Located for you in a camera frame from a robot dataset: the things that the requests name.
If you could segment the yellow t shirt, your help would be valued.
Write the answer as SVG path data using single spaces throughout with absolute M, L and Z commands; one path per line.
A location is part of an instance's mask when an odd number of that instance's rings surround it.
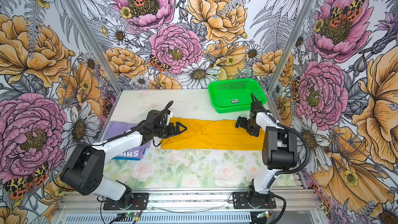
M 187 130 L 177 136 L 164 139 L 162 149 L 217 149 L 261 151 L 264 131 L 256 138 L 246 130 L 236 128 L 234 120 L 197 120 L 173 117 L 171 122 L 180 122 Z

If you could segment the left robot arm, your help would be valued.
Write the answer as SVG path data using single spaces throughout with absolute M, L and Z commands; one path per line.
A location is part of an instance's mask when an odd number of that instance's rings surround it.
M 61 181 L 83 196 L 95 194 L 113 200 L 118 207 L 130 207 L 133 203 L 131 188 L 105 177 L 104 165 L 155 137 L 165 140 L 187 131 L 185 125 L 172 123 L 171 118 L 172 112 L 169 110 L 152 110 L 146 120 L 123 134 L 95 144 L 76 145 L 61 172 Z

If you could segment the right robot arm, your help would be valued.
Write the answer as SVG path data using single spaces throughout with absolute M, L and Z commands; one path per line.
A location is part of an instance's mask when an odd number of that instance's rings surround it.
M 233 206 L 235 209 L 275 208 L 275 196 L 271 188 L 279 175 L 297 164 L 297 135 L 283 127 L 268 111 L 252 110 L 250 118 L 239 117 L 235 127 L 245 129 L 256 138 L 261 130 L 265 134 L 262 145 L 264 166 L 246 192 L 232 193 Z

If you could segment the green plastic basket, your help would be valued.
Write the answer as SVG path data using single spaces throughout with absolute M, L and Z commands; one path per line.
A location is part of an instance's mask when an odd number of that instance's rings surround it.
M 212 82 L 208 86 L 211 104 L 219 114 L 248 111 L 251 109 L 252 95 L 262 104 L 267 102 L 260 84 L 251 78 Z

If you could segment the folded purple t shirt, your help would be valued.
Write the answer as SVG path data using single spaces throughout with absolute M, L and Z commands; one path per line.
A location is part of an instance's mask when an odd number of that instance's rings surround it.
M 108 140 L 109 138 L 119 135 L 123 132 L 129 131 L 131 128 L 135 127 L 136 123 L 126 123 L 118 121 L 110 121 L 108 123 L 103 140 Z M 141 146 L 132 147 L 131 149 L 125 149 L 123 153 L 118 154 L 113 157 L 114 160 L 136 160 L 139 161 L 143 159 L 145 150 L 151 147 L 151 143 L 148 142 Z

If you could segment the right green circuit board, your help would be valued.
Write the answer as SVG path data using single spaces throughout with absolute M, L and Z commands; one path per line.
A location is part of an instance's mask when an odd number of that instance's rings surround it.
M 270 213 L 269 211 L 264 211 L 256 215 L 256 218 L 269 218 Z

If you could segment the green circuit board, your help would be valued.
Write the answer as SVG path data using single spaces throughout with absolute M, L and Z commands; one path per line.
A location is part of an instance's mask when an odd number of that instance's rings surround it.
M 256 218 L 269 218 L 270 213 L 269 211 L 264 211 L 256 215 Z
M 122 221 L 122 222 L 132 222 L 136 218 L 140 218 L 141 212 L 128 212 L 128 213 L 121 213 L 118 214 L 117 217 Z

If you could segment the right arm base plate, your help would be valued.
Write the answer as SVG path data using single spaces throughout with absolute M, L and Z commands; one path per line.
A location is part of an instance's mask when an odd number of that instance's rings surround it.
M 235 209 L 274 209 L 276 208 L 276 201 L 270 195 L 254 193 L 253 196 L 249 196 L 246 192 L 233 192 L 232 193 L 232 204 Z

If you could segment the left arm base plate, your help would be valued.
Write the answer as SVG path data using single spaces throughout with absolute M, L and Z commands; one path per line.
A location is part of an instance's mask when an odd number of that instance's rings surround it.
M 131 193 L 129 196 L 122 197 L 120 200 L 105 200 L 103 209 L 106 211 L 116 210 L 145 210 L 148 204 L 148 193 Z

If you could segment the aluminium front rail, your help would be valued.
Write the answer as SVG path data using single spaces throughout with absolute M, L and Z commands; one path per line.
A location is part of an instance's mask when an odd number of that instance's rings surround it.
M 233 211 L 233 192 L 246 192 L 244 188 L 194 188 L 194 189 L 152 189 L 136 190 L 135 193 L 149 193 L 146 212 L 161 212 L 164 209 L 176 212 Z M 313 190 L 302 187 L 276 187 L 273 193 L 287 201 L 287 211 L 320 210 L 321 203 Z M 56 211 L 61 213 L 100 212 L 97 196 L 82 196 L 76 192 L 66 193 Z

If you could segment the right aluminium corner post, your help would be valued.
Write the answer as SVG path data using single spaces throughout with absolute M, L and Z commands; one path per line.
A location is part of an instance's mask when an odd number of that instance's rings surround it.
M 301 32 L 301 29 L 302 29 L 305 21 L 307 20 L 307 18 L 309 16 L 309 12 L 311 11 L 311 9 L 315 3 L 316 3 L 316 0 L 305 0 L 304 1 L 303 7 L 301 8 L 300 12 L 298 13 L 296 22 L 293 26 L 293 29 L 290 32 L 287 43 L 286 43 L 285 47 L 283 48 L 283 52 L 280 56 L 280 61 L 279 61 L 278 65 L 276 66 L 276 69 L 271 77 L 271 81 L 267 87 L 268 93 L 271 93 L 274 90 L 280 76 L 282 75 L 283 69 L 284 69 L 285 65 L 287 65 L 287 63 L 288 63 L 293 46 Z

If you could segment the aluminium corner post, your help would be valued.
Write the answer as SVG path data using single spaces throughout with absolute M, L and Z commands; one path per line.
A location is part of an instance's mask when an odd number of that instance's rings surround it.
M 68 13 L 70 13 L 71 17 L 73 18 L 74 22 L 76 23 L 77 27 L 80 29 L 80 32 L 85 38 L 85 41 L 88 43 L 92 53 L 98 59 L 99 64 L 101 65 L 102 69 L 104 70 L 106 76 L 108 77 L 110 83 L 114 87 L 116 94 L 120 95 L 123 91 L 123 87 L 119 83 L 116 75 L 114 74 L 112 68 L 110 67 L 105 55 L 96 41 L 91 29 L 87 21 L 84 18 L 84 15 L 80 11 L 80 7 L 75 2 L 75 0 L 61 0 L 63 5 L 67 9 Z
M 293 26 L 293 29 L 290 32 L 287 43 L 286 43 L 285 47 L 283 48 L 283 52 L 280 56 L 280 61 L 279 61 L 278 65 L 276 66 L 276 69 L 271 77 L 271 81 L 267 87 L 268 93 L 271 93 L 274 90 L 280 76 L 282 75 L 283 69 L 284 69 L 285 65 L 287 65 L 287 63 L 288 63 L 293 46 L 301 32 L 301 29 L 302 29 L 305 21 L 307 20 L 307 18 L 309 16 L 309 12 L 311 11 L 311 9 L 315 3 L 316 3 L 316 0 L 305 0 L 304 1 L 303 7 L 301 8 L 300 12 L 298 13 L 296 22 Z

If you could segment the left aluminium corner post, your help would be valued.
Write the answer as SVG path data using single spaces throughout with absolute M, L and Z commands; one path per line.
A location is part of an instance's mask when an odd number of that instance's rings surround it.
M 123 91 L 123 87 L 119 83 L 116 75 L 114 74 L 112 68 L 110 67 L 105 55 L 96 41 L 91 29 L 87 21 L 84 18 L 84 15 L 80 11 L 80 7 L 75 2 L 75 0 L 61 0 L 63 5 L 67 9 L 68 13 L 70 13 L 71 17 L 73 18 L 74 22 L 76 23 L 77 27 L 80 29 L 80 32 L 85 38 L 85 41 L 88 43 L 92 53 L 98 59 L 99 64 L 101 65 L 102 69 L 104 70 L 106 76 L 108 77 L 110 83 L 114 87 L 116 94 L 120 95 Z

